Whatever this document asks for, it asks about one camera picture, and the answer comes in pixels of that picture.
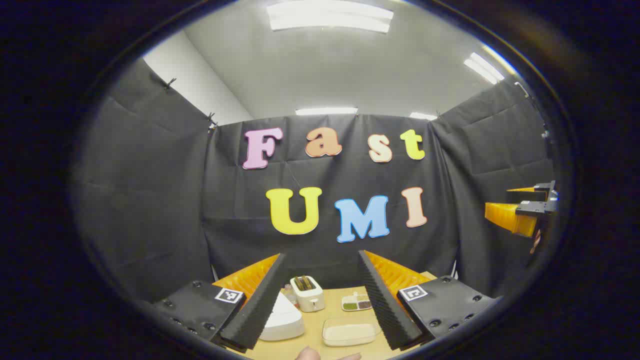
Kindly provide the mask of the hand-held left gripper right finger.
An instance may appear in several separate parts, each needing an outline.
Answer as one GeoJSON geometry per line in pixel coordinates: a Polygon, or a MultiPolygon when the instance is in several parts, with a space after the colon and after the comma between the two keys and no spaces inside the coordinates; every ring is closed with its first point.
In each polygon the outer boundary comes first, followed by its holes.
{"type": "Polygon", "coordinates": [[[445,337],[501,300],[449,275],[425,276],[367,250],[358,255],[359,275],[392,350],[445,337]]]}

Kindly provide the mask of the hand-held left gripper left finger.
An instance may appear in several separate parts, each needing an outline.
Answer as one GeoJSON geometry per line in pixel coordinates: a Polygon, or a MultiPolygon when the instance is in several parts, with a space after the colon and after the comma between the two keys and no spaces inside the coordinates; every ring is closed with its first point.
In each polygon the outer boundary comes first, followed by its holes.
{"type": "Polygon", "coordinates": [[[277,253],[215,282],[193,280],[153,303],[168,321],[204,341],[252,350],[288,276],[277,253]]]}

